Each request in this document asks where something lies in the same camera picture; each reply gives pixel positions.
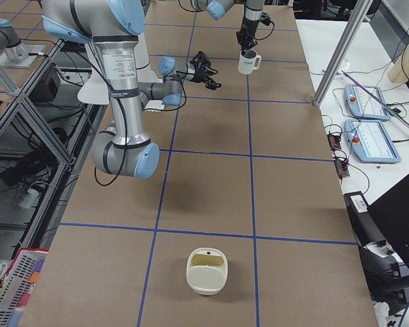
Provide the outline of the white mug with handle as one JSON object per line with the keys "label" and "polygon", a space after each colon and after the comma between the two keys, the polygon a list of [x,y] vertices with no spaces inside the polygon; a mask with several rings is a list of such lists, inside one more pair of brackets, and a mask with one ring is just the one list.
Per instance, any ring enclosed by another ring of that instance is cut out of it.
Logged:
{"label": "white mug with handle", "polygon": [[238,72],[250,75],[260,68],[262,57],[253,49],[242,50],[239,55]]}

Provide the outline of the blue teach pendant far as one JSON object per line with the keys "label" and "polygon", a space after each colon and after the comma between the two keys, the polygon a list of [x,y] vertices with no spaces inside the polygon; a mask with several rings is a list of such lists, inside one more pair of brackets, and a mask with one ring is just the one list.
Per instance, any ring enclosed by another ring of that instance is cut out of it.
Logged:
{"label": "blue teach pendant far", "polygon": [[345,88],[345,105],[351,115],[358,119],[389,121],[391,115],[368,93],[355,84]]}

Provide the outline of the blue teach pendant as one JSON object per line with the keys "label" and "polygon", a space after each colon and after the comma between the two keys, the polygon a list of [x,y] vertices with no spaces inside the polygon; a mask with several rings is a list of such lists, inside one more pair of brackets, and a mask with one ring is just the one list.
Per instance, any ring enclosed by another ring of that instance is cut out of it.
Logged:
{"label": "blue teach pendant", "polygon": [[355,84],[345,88],[345,105],[351,115],[358,119],[389,121],[391,115],[368,93]]}
{"label": "blue teach pendant", "polygon": [[382,121],[347,119],[344,135],[350,151],[363,164],[397,164],[401,161]]}

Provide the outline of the blue teach pendant near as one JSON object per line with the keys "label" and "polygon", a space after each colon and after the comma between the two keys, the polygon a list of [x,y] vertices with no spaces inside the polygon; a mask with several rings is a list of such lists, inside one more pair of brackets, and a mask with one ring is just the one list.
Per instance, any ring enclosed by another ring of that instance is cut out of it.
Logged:
{"label": "blue teach pendant near", "polygon": [[382,121],[347,119],[344,135],[350,151],[363,164],[397,164],[401,161]]}

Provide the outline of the cream plastic bin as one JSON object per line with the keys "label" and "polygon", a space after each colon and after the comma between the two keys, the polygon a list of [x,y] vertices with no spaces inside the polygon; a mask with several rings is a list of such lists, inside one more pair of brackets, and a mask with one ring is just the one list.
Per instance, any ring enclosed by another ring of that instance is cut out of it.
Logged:
{"label": "cream plastic bin", "polygon": [[216,295],[226,284],[228,260],[219,249],[197,248],[188,257],[185,276],[187,284],[195,293]]}

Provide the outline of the metal rod stand green clip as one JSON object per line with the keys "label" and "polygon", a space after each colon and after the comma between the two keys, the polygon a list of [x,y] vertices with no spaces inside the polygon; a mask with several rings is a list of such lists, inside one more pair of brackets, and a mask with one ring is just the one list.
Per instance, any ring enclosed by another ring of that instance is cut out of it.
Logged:
{"label": "metal rod stand green clip", "polygon": [[372,92],[370,92],[366,87],[364,87],[361,83],[357,82],[349,73],[347,73],[343,69],[338,70],[339,73],[343,74],[345,77],[349,78],[353,83],[355,83],[358,87],[360,87],[364,92],[366,92],[371,98],[373,98],[380,106],[382,106],[391,116],[397,118],[402,124],[404,124],[409,129],[409,123],[395,113],[392,109],[389,108],[387,104],[385,104],[379,97],[375,96]]}

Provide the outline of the black monitor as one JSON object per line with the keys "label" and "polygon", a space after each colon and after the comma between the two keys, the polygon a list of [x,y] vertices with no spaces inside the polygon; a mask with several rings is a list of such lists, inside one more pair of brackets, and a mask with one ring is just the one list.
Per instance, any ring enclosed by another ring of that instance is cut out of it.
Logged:
{"label": "black monitor", "polygon": [[395,252],[409,264],[409,173],[370,204],[368,212]]}

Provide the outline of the grey plastic basket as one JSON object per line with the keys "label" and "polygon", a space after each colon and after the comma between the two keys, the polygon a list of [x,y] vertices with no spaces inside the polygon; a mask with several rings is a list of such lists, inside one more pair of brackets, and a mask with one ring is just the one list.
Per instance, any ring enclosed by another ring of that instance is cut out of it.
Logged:
{"label": "grey plastic basket", "polygon": [[5,274],[5,287],[0,291],[0,326],[8,326],[18,302],[28,294],[32,282],[30,278],[38,262],[43,262],[48,250],[43,248],[18,250],[12,265]]}

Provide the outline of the aluminium frame post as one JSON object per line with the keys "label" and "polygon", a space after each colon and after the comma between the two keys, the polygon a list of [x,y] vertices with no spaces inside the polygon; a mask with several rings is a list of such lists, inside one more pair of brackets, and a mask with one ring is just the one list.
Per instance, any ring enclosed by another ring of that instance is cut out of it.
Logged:
{"label": "aluminium frame post", "polygon": [[334,53],[329,61],[329,64],[327,65],[327,68],[322,73],[318,73],[319,76],[322,76],[322,79],[313,96],[313,105],[317,107],[321,105],[334,77],[338,72],[341,72],[342,74],[344,73],[343,70],[339,71],[338,68],[344,60],[344,57],[355,35],[357,34],[357,31],[359,30],[361,23],[368,15],[372,3],[373,1],[356,1],[355,7],[352,13],[349,15],[344,32],[342,33],[342,36],[337,43]]}

